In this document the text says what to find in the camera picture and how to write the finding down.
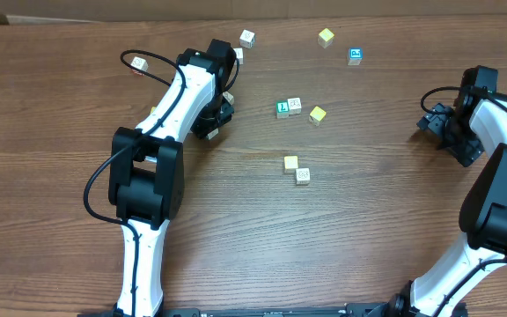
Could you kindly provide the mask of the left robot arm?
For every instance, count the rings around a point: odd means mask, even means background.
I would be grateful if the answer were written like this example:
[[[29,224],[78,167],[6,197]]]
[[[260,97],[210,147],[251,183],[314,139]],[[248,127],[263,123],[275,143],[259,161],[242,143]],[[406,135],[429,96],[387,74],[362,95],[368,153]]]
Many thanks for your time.
[[[113,316],[159,316],[163,310],[162,257],[169,223],[184,196],[183,143],[188,133],[211,138],[228,123],[239,60],[231,44],[213,40],[174,62],[176,73],[155,110],[135,129],[112,140],[108,200],[124,239],[121,295]]]

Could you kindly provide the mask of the green L wooden block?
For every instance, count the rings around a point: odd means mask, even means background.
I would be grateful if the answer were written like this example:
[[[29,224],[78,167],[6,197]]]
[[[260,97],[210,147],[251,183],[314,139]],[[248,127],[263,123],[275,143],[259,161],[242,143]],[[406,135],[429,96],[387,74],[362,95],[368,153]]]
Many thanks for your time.
[[[276,102],[276,118],[284,119],[290,115],[289,104],[286,100],[280,100]]]

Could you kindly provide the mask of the yellow S wooden block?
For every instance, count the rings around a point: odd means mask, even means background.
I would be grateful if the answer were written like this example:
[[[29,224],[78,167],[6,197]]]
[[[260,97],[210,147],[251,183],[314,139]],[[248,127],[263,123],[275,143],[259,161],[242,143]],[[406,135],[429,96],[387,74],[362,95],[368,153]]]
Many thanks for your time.
[[[298,156],[285,156],[283,158],[283,171],[285,173],[295,173],[298,168]]]

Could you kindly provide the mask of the engraved plain wooden block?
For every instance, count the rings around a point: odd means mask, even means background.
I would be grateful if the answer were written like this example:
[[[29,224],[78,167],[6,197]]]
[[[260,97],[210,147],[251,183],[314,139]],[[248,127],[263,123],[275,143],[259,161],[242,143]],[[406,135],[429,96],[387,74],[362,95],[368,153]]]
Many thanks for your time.
[[[295,171],[296,184],[308,185],[311,181],[311,173],[309,168],[297,168]]]

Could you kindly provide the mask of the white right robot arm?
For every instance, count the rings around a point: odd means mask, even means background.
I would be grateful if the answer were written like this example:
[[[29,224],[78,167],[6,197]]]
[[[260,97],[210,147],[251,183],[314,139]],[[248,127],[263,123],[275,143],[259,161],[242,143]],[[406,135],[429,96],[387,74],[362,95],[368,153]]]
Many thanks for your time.
[[[425,109],[417,123],[462,166],[482,154],[489,160],[461,205],[457,240],[428,272],[371,315],[465,316],[463,298],[507,265],[507,94],[498,92],[497,79],[493,68],[465,70],[453,105]]]

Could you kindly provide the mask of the yellow top duck block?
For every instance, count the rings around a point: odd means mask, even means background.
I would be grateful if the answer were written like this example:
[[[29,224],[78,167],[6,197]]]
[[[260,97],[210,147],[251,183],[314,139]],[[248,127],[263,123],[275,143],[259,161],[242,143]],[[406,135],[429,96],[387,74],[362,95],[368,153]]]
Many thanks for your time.
[[[326,115],[327,115],[327,112],[324,109],[322,109],[319,106],[315,106],[313,108],[313,110],[309,113],[309,121],[313,125],[319,126],[321,124],[321,122],[324,120],[324,118],[326,117]]]

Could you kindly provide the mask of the red bird yellow block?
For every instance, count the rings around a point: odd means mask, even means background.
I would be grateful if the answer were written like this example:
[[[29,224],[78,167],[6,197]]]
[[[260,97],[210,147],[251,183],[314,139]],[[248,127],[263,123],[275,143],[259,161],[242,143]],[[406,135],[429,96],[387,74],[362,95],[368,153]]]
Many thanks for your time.
[[[212,140],[215,136],[217,136],[219,133],[219,129],[214,129],[212,130],[208,135],[207,135],[207,139],[208,140]]]

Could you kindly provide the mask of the plain I wooden block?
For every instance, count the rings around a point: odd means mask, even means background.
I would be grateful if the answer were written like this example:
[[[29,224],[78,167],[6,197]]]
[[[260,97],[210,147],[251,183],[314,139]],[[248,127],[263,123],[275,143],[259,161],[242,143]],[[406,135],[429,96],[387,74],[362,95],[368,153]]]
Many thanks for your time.
[[[302,103],[299,97],[287,99],[290,115],[302,112]]]

